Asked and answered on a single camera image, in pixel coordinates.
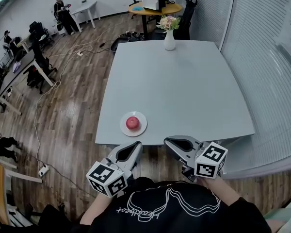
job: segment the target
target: blue object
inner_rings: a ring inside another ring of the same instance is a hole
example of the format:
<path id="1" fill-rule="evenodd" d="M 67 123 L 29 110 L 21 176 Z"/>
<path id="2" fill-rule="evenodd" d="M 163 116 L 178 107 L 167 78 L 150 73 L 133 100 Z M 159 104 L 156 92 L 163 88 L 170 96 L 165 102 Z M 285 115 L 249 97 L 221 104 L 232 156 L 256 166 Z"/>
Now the blue object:
<path id="1" fill-rule="evenodd" d="M 140 7 L 140 6 L 135 6 L 135 7 L 133 7 L 133 9 L 132 10 L 143 10 L 143 7 Z"/>

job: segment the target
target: round table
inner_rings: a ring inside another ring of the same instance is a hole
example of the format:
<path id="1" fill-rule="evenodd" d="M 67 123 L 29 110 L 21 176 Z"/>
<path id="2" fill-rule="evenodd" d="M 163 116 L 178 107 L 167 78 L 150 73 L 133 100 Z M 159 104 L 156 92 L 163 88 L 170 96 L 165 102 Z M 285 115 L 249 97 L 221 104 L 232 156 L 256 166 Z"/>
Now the round table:
<path id="1" fill-rule="evenodd" d="M 147 26 L 146 26 L 146 16 L 161 16 L 161 15 L 168 15 L 173 14 L 176 12 L 181 11 L 182 6 L 177 3 L 169 3 L 166 4 L 166 7 L 162 8 L 162 12 L 155 11 L 155 10 L 148 10 L 148 9 L 142 9 L 142 10 L 133 10 L 134 7 L 142 7 L 142 2 L 135 3 L 128 7 L 128 11 L 135 15 L 141 15 L 142 17 L 142 25 L 144 28 L 144 34 L 145 34 L 145 40 L 148 40 L 148 33 L 147 33 Z"/>

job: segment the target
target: flower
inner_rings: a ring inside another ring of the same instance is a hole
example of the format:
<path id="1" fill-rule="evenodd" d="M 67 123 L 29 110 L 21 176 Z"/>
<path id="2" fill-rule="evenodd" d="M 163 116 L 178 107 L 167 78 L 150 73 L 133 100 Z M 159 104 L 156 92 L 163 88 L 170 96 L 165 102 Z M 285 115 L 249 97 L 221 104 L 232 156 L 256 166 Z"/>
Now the flower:
<path id="1" fill-rule="evenodd" d="M 173 30 L 178 29 L 180 23 L 180 18 L 175 18 L 172 16 L 162 16 L 158 25 L 156 25 L 160 29 L 164 30 Z"/>

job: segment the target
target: plate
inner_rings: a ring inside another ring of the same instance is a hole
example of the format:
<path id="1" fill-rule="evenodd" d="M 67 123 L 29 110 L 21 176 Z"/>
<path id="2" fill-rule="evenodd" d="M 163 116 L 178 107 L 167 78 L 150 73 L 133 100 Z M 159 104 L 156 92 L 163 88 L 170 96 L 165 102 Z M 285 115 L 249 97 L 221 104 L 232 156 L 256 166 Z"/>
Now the plate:
<path id="1" fill-rule="evenodd" d="M 131 131 L 126 127 L 126 121 L 130 117 L 137 117 L 138 118 L 140 125 L 141 125 L 139 130 Z M 127 114 L 123 115 L 123 117 L 121 118 L 121 121 L 120 121 L 120 128 L 121 128 L 121 131 L 123 132 L 123 134 L 125 134 L 127 136 L 131 136 L 131 137 L 141 135 L 146 130 L 146 127 L 147 127 L 146 117 L 145 117 L 145 115 L 143 115 L 142 113 L 140 113 L 138 111 L 128 112 Z"/>

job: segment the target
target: vase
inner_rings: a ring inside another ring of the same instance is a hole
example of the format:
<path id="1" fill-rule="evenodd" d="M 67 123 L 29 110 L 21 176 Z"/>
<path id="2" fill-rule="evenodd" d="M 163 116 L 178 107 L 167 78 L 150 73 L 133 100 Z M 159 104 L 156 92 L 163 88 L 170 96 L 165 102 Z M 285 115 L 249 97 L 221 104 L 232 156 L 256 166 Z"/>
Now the vase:
<path id="1" fill-rule="evenodd" d="M 167 30 L 166 37 L 164 40 L 165 49 L 168 51 L 174 50 L 176 47 L 176 41 L 174 39 L 173 32 L 174 32 L 173 29 Z"/>

